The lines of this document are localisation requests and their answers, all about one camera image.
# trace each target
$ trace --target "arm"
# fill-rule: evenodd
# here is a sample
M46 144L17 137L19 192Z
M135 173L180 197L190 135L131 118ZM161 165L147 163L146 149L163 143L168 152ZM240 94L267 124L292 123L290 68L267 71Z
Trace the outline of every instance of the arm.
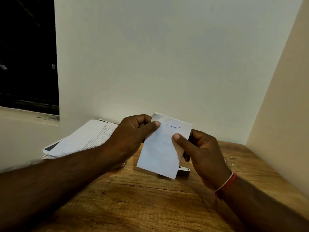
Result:
M97 177L125 162L160 125L150 121L147 115L127 117L99 147L0 174L0 231L35 226Z
M189 140L179 134L175 134L173 138L185 150L185 160L189 161L191 157L194 169L211 190L222 186L232 174L214 137L192 130ZM250 231L283 232L309 229L309 221L300 214L240 177L219 193Z

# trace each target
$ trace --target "red thread bracelet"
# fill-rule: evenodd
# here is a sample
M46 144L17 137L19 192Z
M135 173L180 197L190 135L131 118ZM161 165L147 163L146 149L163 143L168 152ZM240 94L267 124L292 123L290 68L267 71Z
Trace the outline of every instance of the red thread bracelet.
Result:
M214 201L216 211L218 211L218 199L222 201L222 197L220 194L218 195L219 193L218 191L226 190L235 181L236 177L237 177L237 174L232 173L232 175L227 179L225 183L223 183L221 187L219 187L217 190L214 190L214 194L216 196L215 201Z

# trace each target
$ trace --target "left hand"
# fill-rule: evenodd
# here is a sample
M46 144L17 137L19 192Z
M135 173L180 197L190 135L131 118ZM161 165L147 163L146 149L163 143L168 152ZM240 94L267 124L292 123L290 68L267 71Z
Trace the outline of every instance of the left hand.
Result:
M103 144L112 155L113 164L120 164L131 157L141 146L142 141L156 131L159 121L151 122L151 116L135 115L124 118L111 137Z

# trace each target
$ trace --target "wooden table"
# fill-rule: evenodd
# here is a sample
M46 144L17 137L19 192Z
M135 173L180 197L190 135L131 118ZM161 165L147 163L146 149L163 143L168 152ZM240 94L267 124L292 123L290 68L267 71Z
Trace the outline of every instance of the wooden table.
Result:
M219 142L232 171L309 219L309 200L244 145ZM245 231L191 162L188 178L171 180L136 167L140 151L120 170L106 173L34 231Z

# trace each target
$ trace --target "forearm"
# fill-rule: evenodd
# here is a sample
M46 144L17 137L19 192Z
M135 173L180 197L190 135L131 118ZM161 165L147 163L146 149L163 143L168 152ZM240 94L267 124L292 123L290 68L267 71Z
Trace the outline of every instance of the forearm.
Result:
M250 231L308 231L301 215L237 177L221 192L224 202Z
M31 227L108 171L103 146L0 174L0 231Z

